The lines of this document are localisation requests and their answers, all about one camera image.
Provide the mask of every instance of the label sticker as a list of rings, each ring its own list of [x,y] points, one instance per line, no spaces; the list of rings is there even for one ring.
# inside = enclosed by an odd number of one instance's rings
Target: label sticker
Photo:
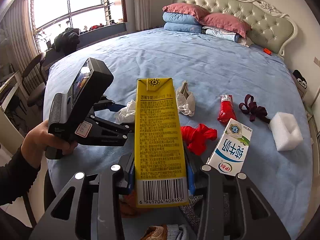
[[[230,101],[230,102],[232,102],[232,100],[231,100],[231,98],[230,98],[229,95],[222,95],[222,96],[221,96],[221,102],[223,102],[223,101]]]
[[[79,124],[77,130],[75,131],[75,134],[86,138],[90,132],[91,127],[91,123],[84,121],[83,123]]]
[[[149,179],[137,181],[140,205],[168,205],[188,202],[187,178]]]

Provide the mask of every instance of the folded blanket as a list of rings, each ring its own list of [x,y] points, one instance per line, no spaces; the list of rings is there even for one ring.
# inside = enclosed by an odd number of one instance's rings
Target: folded blanket
[[[162,19],[165,22],[170,22],[170,23],[198,24],[198,21],[196,20],[196,18],[194,18],[189,14],[183,14],[183,13],[164,12],[162,15]]]
[[[186,32],[186,33],[201,33],[201,24],[179,24],[166,23],[164,29],[167,31]]]
[[[202,30],[205,34],[233,42],[237,42],[240,37],[238,33],[220,29],[217,27],[203,26]]]

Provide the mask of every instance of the window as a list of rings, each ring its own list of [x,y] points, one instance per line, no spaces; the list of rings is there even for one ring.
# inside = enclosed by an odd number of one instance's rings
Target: window
[[[31,22],[39,51],[67,27],[87,30],[94,25],[126,21],[124,0],[31,0]]]

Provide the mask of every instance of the orange object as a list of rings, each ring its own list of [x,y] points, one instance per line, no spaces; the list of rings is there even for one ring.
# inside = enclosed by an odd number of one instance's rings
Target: orange object
[[[264,48],[264,49],[263,49],[263,52],[265,52],[265,53],[267,53],[268,55],[270,55],[270,56],[271,56],[271,51],[270,51],[270,50],[268,50],[268,49]]]

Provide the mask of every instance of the window frame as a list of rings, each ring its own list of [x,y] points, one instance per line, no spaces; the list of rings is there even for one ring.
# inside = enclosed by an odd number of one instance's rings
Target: window frame
[[[63,20],[69,20],[70,21],[70,27],[73,27],[72,17],[75,16],[75,15],[78,15],[78,14],[81,14],[81,13],[84,13],[84,12],[88,12],[88,11],[91,11],[91,10],[99,9],[99,8],[104,8],[104,10],[105,10],[105,18],[106,18],[106,25],[107,26],[111,25],[111,19],[112,19],[111,17],[112,16],[111,16],[111,13],[110,13],[110,6],[113,5],[114,3],[113,2],[110,3],[109,0],[100,0],[100,1],[101,1],[101,4],[99,4],[99,5],[94,5],[94,6],[90,6],[90,7],[87,7],[87,8],[83,8],[83,9],[71,12],[70,0],[67,0],[67,6],[68,6],[68,13],[67,14],[64,14],[64,15],[62,15],[60,17],[57,17],[57,18],[51,20],[50,22],[47,22],[47,23],[41,25],[40,27],[36,28],[35,19],[34,19],[34,11],[33,11],[34,0],[30,0],[31,26],[32,26],[33,36],[34,36],[34,39],[35,39],[37,50],[39,52],[41,52],[41,49],[40,49],[40,46],[39,46],[39,41],[37,39],[38,33],[40,33],[42,30],[54,25],[56,22],[60,22],[60,21],[63,21]],[[121,4],[122,4],[123,22],[127,22],[127,11],[126,11],[125,0],[121,0]]]
[[[71,10],[70,10],[70,0],[67,0],[67,3],[68,3],[67,4],[68,13],[67,14],[64,14],[64,15],[62,15],[60,17],[57,17],[57,18],[51,20],[50,22],[47,22],[47,23],[39,26],[38,28],[36,28],[35,24],[33,24],[33,29],[34,29],[33,33],[34,34],[38,34],[43,29],[50,27],[51,25],[55,24],[56,22],[60,22],[62,20],[66,20],[66,19],[68,19],[70,21],[70,26],[73,27],[72,26],[72,16],[80,14],[80,13],[83,13],[83,12],[88,12],[88,11],[91,11],[91,10],[95,10],[95,9],[98,9],[98,8],[104,8],[105,6],[103,4],[103,0],[100,0],[100,1],[101,1],[101,4],[99,4],[99,5],[94,5],[94,6],[86,7],[86,8],[71,12]]]

